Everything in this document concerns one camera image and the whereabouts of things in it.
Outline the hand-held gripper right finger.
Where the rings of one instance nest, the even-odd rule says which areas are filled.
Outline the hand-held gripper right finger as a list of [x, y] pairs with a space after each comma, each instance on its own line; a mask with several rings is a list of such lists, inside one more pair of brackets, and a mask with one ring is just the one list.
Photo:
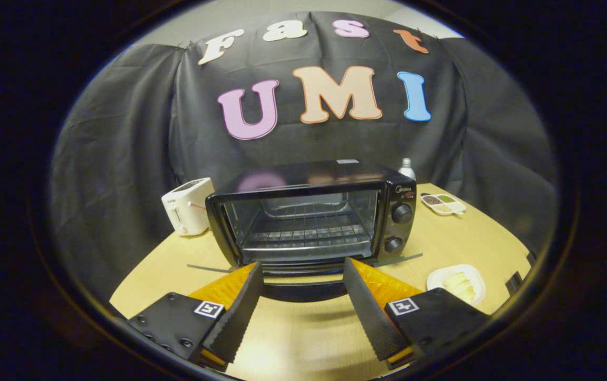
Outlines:
[[390, 369], [454, 349], [490, 320], [446, 291], [421, 291], [346, 258], [343, 282], [366, 337]]

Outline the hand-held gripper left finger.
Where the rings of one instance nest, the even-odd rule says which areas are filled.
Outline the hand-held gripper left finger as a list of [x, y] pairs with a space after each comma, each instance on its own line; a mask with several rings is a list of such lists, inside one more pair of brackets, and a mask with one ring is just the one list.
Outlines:
[[263, 289], [255, 262], [187, 296], [169, 292], [128, 323], [186, 361], [225, 371], [234, 362]]

